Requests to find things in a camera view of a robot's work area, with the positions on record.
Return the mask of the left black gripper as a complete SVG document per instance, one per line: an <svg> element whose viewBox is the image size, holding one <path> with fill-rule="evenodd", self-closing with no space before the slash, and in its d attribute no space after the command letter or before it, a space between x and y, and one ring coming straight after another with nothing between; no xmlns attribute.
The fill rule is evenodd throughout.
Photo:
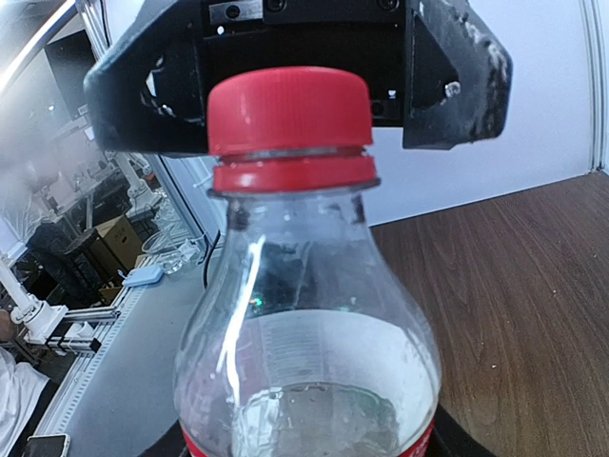
<svg viewBox="0 0 609 457"><path fill-rule="evenodd" d="M402 1L192 1L189 114L204 116L227 78L278 67L325 67L362 77L373 124L403 125L409 30Z"/></svg>

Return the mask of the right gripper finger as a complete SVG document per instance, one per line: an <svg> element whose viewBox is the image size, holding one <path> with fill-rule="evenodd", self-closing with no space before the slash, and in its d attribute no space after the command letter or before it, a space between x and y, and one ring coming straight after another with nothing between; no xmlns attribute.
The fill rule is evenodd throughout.
<svg viewBox="0 0 609 457"><path fill-rule="evenodd" d="M430 436L430 457L496 457L496 455L478 443L442 405L438 405Z"/></svg>

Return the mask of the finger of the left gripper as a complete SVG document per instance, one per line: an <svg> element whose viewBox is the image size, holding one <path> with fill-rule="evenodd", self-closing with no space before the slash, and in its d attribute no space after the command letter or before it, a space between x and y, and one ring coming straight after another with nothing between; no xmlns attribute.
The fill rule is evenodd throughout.
<svg viewBox="0 0 609 457"><path fill-rule="evenodd" d="M171 45L194 44L188 29L198 1L146 1L133 23L97 60L84 94L100 149L170 157L208 153L206 122L168 112L146 94L147 78Z"/></svg>
<svg viewBox="0 0 609 457"><path fill-rule="evenodd" d="M467 1L406 1L404 149L452 149L504 130L513 63Z"/></svg>

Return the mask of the red bottle cap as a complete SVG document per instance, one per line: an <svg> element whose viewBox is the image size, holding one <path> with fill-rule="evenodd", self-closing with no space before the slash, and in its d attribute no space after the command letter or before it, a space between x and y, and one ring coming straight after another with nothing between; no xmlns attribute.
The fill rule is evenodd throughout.
<svg viewBox="0 0 609 457"><path fill-rule="evenodd" d="M369 89L360 76L318 67L256 70L226 79L207 100L219 160L213 189L270 194L379 182Z"/></svg>

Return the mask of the red label cola bottle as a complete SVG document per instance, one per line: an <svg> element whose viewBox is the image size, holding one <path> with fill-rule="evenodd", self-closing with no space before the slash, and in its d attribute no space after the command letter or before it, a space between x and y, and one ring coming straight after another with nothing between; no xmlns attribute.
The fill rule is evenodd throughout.
<svg viewBox="0 0 609 457"><path fill-rule="evenodd" d="M433 333L365 221L369 157L225 161L224 247L176 356L193 456L423 456Z"/></svg>

